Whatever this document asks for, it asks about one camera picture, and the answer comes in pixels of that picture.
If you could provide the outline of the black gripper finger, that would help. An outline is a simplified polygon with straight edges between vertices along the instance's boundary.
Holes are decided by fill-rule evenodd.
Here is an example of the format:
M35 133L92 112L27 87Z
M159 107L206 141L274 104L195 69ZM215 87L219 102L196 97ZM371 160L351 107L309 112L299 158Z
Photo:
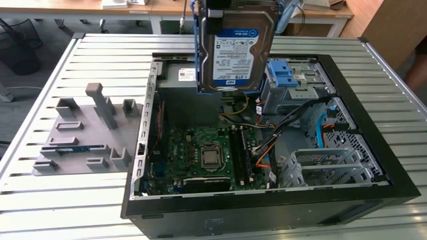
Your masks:
M223 30L224 11L231 6L230 0L204 0L206 31L208 35L216 35Z

